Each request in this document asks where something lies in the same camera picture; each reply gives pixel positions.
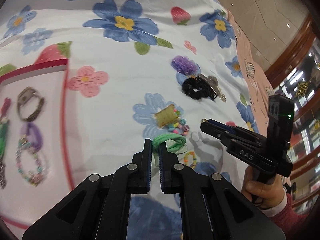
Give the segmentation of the person's right hand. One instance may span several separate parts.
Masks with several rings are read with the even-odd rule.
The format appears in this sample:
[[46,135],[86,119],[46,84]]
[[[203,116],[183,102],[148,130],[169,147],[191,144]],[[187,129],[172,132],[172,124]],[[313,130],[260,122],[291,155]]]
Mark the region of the person's right hand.
[[287,196],[282,184],[282,177],[276,175],[272,184],[264,184],[253,180],[253,168],[248,166],[245,170],[244,182],[241,189],[242,194],[249,200],[256,196],[262,200],[260,207],[269,209],[280,204],[287,204]]

